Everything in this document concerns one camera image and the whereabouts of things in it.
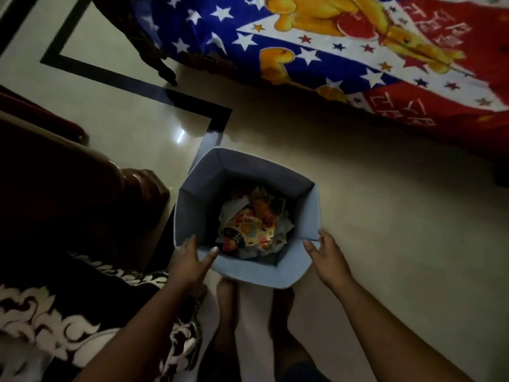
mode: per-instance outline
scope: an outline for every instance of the hand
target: hand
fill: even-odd
[[[341,252],[340,247],[334,241],[334,237],[326,231],[319,230],[320,249],[316,249],[309,240],[304,241],[304,248],[315,264],[318,277],[327,287],[342,284],[344,281],[353,280],[350,267]]]
[[[214,247],[209,254],[198,261],[196,251],[196,236],[186,239],[179,250],[175,264],[169,272],[169,282],[189,292],[195,286],[200,285],[219,254],[219,248]]]

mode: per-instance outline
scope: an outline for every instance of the forearm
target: forearm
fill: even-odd
[[[472,382],[353,278],[331,285],[378,382]]]
[[[186,290],[168,283],[87,364],[74,382],[152,381]]]

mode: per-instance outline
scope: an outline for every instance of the person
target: person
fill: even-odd
[[[304,247],[320,280],[342,303],[378,382],[472,382],[367,292],[354,279],[334,238],[325,231],[319,231],[319,234],[319,249],[310,241],[305,241]],[[199,261],[196,237],[184,242],[168,283],[102,348],[74,381],[154,380],[179,304],[194,287],[202,284],[217,254],[215,248]],[[277,382],[328,381],[288,330],[293,299],[291,288],[274,290],[269,321],[274,347],[274,377]],[[238,284],[221,279],[217,284],[217,300],[220,323],[200,364],[198,382],[239,382],[235,343],[239,320]]]

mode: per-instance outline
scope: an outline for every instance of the person's left hand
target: person's left hand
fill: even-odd
[[[196,251],[196,235],[186,239],[179,250],[175,264],[169,271],[169,282],[189,292],[195,286],[201,284],[207,271],[219,254],[219,248],[214,247],[209,254],[198,261]]]

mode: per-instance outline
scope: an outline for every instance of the tiled floor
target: tiled floor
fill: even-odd
[[[174,200],[209,119],[40,64],[75,1],[39,0],[0,58],[0,84],[79,123],[91,147],[120,166],[151,168]],[[62,54],[165,86],[93,6]],[[169,64],[178,91],[232,108],[222,146],[282,163],[318,184],[323,226],[368,290],[476,381],[507,380],[509,189],[493,185],[487,161],[374,128],[332,106],[311,105],[306,95],[290,99]],[[217,279],[207,278],[214,291]],[[373,381],[334,296],[312,271],[295,290],[290,329],[322,372],[333,381]],[[241,291],[243,380],[272,380],[271,291],[247,284]],[[213,297],[200,319],[207,342],[217,324]]]

